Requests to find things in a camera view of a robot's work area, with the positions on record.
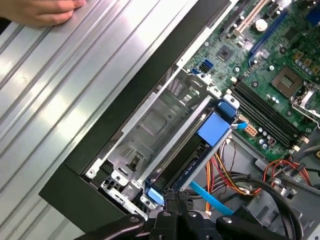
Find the green circuit board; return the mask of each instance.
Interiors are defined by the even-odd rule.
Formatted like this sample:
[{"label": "green circuit board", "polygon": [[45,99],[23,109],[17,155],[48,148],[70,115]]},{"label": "green circuit board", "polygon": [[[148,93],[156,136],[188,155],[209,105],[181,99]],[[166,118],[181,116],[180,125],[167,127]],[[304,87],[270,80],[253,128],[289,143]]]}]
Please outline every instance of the green circuit board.
[{"label": "green circuit board", "polygon": [[[241,14],[247,16],[258,2],[260,0],[250,1]],[[314,130],[316,124],[294,110],[288,93],[284,94],[273,83],[277,76],[283,75],[282,78],[285,78],[288,69],[290,69],[289,71],[301,80],[296,87],[296,91],[293,94],[291,93],[292,97],[302,94],[304,85],[309,82],[320,84],[320,29],[307,20],[310,9],[301,9],[299,4],[299,2],[292,3],[285,9],[287,15],[284,21],[276,27],[265,44],[259,48],[254,56],[255,63],[252,61],[249,63],[250,52],[255,44],[264,37],[264,33],[258,32],[254,23],[258,19],[264,18],[268,23],[268,28],[270,28],[280,16],[270,16],[266,19],[264,16],[270,11],[271,7],[266,5],[241,35],[235,36],[233,34],[234,30],[231,29],[231,24],[231,28],[226,32],[226,35],[221,38],[222,27],[234,15],[237,10],[237,7],[235,7],[220,24],[220,27],[212,33],[186,64],[185,70],[193,73],[196,71],[210,74],[212,81],[222,92],[231,87],[233,83],[230,80],[233,77],[241,77],[242,82],[264,99],[274,110],[288,119],[301,133],[308,136]],[[201,67],[204,60],[213,64],[208,72]],[[308,108],[319,113],[319,103],[320,94],[314,94],[308,102]],[[244,113],[243,115],[253,127],[259,129],[260,126],[255,123],[255,119],[251,119]],[[288,147],[279,142],[263,149],[259,140],[265,136],[259,133],[255,137],[251,137],[241,130],[239,134],[259,149],[269,160],[283,158],[289,152]]]}]

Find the hand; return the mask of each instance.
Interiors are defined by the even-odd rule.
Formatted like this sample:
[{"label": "hand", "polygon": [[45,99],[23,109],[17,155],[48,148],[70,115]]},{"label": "hand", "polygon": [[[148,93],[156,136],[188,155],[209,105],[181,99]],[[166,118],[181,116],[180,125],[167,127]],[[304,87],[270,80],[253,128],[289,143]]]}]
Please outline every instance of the hand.
[{"label": "hand", "polygon": [[28,26],[53,26],[72,17],[86,0],[0,0],[0,17]]}]

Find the cpu socket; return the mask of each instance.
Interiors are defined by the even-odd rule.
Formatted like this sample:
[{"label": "cpu socket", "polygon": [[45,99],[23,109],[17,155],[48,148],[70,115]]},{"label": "cpu socket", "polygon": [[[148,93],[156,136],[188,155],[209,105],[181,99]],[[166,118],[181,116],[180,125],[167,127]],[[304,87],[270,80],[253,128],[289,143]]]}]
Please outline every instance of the cpu socket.
[{"label": "cpu socket", "polygon": [[302,79],[287,66],[271,82],[287,98],[293,96],[302,83]]}]

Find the motherboard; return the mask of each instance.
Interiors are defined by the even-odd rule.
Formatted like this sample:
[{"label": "motherboard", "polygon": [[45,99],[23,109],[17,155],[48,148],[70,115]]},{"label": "motherboard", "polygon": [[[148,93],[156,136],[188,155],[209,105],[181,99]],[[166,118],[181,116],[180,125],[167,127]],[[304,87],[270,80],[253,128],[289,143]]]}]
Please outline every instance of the motherboard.
[{"label": "motherboard", "polygon": [[238,133],[269,160],[319,127],[319,23],[316,1],[242,0],[185,65],[240,102]]}]

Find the ribbed metal panel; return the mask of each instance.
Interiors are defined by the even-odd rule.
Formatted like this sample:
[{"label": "ribbed metal panel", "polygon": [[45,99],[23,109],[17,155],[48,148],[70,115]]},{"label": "ribbed metal panel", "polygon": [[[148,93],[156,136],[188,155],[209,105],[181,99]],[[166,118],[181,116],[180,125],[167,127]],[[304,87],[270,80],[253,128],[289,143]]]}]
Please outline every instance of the ribbed metal panel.
[{"label": "ribbed metal panel", "polygon": [[38,196],[197,0],[88,0],[66,24],[0,35],[0,239],[81,231]]}]

